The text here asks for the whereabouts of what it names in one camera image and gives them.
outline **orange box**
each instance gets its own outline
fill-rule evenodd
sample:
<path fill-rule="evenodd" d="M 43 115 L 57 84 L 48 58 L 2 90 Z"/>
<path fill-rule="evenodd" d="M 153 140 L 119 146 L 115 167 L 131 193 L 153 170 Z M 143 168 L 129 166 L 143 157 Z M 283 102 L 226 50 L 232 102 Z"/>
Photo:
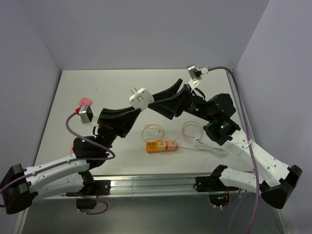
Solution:
<path fill-rule="evenodd" d="M 159 150 L 158 149 L 158 143 L 163 142 L 166 143 L 166 149 L 165 150 Z M 151 153 L 163 153 L 163 152 L 174 152 L 177 151 L 177 143 L 174 140 L 163 140 L 163 141 L 153 141 L 153 142 L 147 142 L 146 143 L 146 152 Z"/>

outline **orange power strip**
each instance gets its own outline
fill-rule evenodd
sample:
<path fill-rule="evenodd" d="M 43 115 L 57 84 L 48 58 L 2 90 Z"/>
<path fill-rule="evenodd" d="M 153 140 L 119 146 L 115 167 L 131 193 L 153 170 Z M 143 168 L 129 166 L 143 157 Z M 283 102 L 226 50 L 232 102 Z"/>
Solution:
<path fill-rule="evenodd" d="M 147 153 L 163 153 L 177 151 L 177 142 L 175 140 L 162 140 L 146 143 Z"/>

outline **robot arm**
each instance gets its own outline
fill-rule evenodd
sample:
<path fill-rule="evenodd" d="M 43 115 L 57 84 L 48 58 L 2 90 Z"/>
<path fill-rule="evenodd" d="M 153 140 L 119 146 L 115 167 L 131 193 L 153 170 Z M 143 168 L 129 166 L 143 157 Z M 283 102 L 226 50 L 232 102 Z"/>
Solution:
<path fill-rule="evenodd" d="M 236 109 L 229 94 L 219 94 L 206 101 L 196 95 L 195 90 L 202 78 L 207 75 L 208 69 L 188 67 L 191 76 L 190 82 L 179 88 L 182 80 L 179 79 L 171 88 L 151 95 L 147 89 L 140 89 L 130 97 L 131 107 L 110 110 L 103 108 L 98 118 L 96 137 L 87 136 L 107 148 L 112 147 L 117 136 L 126 137 L 135 123 L 138 115 L 150 108 L 168 119 L 179 117 L 183 111 L 208 121 L 203 127 L 207 136 L 220 146 L 239 155 L 253 167 L 248 145 L 251 144 L 257 165 L 259 167 L 260 190 L 262 198 L 276 208 L 282 208 L 294 190 L 302 170 L 296 165 L 289 167 L 263 150 L 255 142 L 247 142 L 246 134 L 230 118 Z M 83 123 L 93 117 L 90 109 L 80 113 Z M 82 195 L 90 194 L 94 187 L 94 180 L 90 169 L 102 165 L 108 153 L 80 138 L 74 140 L 74 154 L 63 159 L 23 169 L 20 164 L 12 166 L 0 183 L 1 194 L 8 214 L 20 212 L 33 202 L 45 197 L 62 193 L 79 192 Z M 59 162 L 64 164 L 50 168 Z M 9 186 L 15 179 L 32 174 L 17 183 Z M 209 177 L 209 183 L 223 187 L 239 187 L 251 192 L 256 191 L 255 176 L 252 173 L 240 172 L 219 165 Z"/>

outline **yellow cable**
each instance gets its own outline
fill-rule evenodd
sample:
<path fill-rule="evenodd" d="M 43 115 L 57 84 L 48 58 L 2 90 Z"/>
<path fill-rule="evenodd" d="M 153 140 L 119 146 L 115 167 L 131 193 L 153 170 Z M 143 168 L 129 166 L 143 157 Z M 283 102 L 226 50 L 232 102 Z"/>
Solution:
<path fill-rule="evenodd" d="M 144 138 L 144 131 L 145 131 L 146 129 L 156 129 L 156 130 L 159 130 L 159 131 L 162 132 L 162 137 L 159 138 L 159 139 L 156 139 L 156 138 L 147 138 L 147 139 L 145 139 L 145 138 Z M 143 138 L 143 140 L 144 140 L 145 142 L 149 142 L 148 140 L 160 141 L 160 140 L 163 140 L 164 137 L 165 137 L 165 130 L 164 130 L 164 128 L 163 128 L 161 125 L 159 125 L 159 124 L 156 124 L 156 123 L 146 124 L 146 125 L 144 126 L 144 128 L 143 128 L 143 131 L 142 131 L 142 138 Z"/>

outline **gray floor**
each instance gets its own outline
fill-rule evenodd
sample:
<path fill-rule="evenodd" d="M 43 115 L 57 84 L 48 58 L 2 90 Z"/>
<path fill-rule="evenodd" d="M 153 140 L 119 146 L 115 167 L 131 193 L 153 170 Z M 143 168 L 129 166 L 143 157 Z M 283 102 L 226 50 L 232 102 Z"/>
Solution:
<path fill-rule="evenodd" d="M 29 209 L 23 234 L 226 234 L 236 205 L 214 210 L 207 199 L 207 195 L 107 198 L 110 208 L 100 215 L 77 213 L 74 199 L 45 200 Z M 254 195 L 248 194 L 233 233 L 246 233 L 253 207 Z M 262 200 L 252 233 L 282 233 L 276 210 Z"/>

